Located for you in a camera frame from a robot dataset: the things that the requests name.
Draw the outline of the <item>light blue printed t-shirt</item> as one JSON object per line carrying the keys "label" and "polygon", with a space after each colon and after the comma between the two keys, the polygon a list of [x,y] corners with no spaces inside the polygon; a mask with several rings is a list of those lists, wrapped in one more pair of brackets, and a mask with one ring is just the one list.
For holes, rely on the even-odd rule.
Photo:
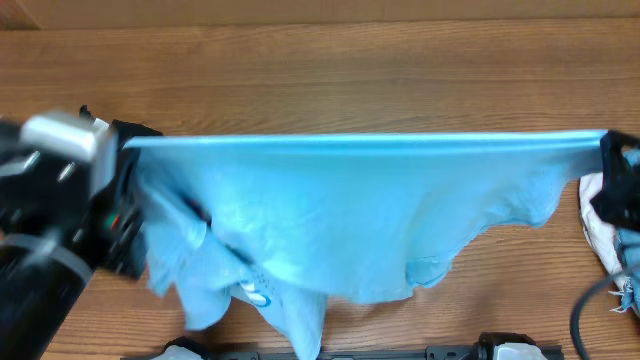
{"label": "light blue printed t-shirt", "polygon": [[190,330],[233,299],[315,358],[332,296],[371,304],[431,287],[496,225],[541,226],[601,170],[599,130],[136,137],[150,288]]}

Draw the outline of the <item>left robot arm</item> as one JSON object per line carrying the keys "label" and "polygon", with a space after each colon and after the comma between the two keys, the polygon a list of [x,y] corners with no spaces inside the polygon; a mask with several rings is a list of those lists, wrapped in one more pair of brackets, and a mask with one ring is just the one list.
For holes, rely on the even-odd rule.
{"label": "left robot arm", "polygon": [[95,271],[139,278],[147,247],[132,194],[141,124],[1,125],[1,356],[38,359]]}

